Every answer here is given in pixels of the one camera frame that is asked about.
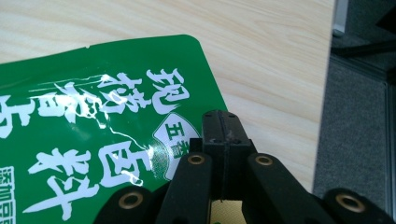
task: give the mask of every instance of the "green plastic bag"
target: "green plastic bag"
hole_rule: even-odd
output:
[[[0,223],[92,223],[116,190],[169,181],[226,106],[199,42],[124,40],[0,65]]]

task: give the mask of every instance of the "light wood surface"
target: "light wood surface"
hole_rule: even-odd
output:
[[[260,152],[311,190],[334,1],[3,1],[0,63],[187,34]]]

